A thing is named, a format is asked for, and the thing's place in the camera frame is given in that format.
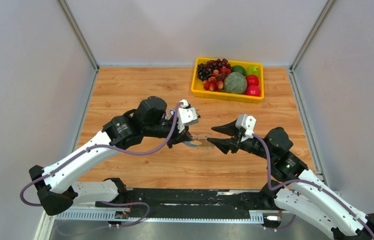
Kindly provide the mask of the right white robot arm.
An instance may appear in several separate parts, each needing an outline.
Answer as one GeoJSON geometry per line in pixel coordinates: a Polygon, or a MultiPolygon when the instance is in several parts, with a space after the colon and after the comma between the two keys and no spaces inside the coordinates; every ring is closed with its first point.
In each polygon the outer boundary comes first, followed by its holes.
{"type": "Polygon", "coordinates": [[[293,142],[282,127],[265,137],[254,133],[255,118],[247,115],[214,126],[228,138],[207,140],[224,154],[245,151],[267,160],[267,184],[261,204],[277,206],[305,220],[331,240],[374,240],[374,213],[364,213],[331,190],[300,158],[291,152],[293,142]]]}

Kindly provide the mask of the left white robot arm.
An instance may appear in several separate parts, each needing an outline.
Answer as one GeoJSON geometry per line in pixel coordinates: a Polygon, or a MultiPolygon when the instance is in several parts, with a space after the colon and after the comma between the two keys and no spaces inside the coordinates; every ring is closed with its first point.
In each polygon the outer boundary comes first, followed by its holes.
{"type": "Polygon", "coordinates": [[[119,153],[132,154],[130,147],[144,138],[163,139],[161,147],[189,142],[189,126],[198,123],[199,114],[188,101],[181,100],[170,117],[167,104],[157,96],[142,100],[138,107],[112,118],[87,143],[62,160],[29,170],[36,188],[38,205],[50,216],[70,207],[89,203],[112,203],[122,207],[127,189],[119,178],[99,182],[81,182],[80,177],[103,161],[119,153]]]}

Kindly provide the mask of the large keyring with small rings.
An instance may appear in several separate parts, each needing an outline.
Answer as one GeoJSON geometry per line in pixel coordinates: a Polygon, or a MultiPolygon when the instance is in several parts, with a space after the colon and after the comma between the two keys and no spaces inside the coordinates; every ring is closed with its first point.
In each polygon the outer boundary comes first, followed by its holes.
{"type": "Polygon", "coordinates": [[[184,141],[183,144],[191,148],[215,148],[215,145],[207,140],[207,135],[194,134],[192,139],[184,141]]]}

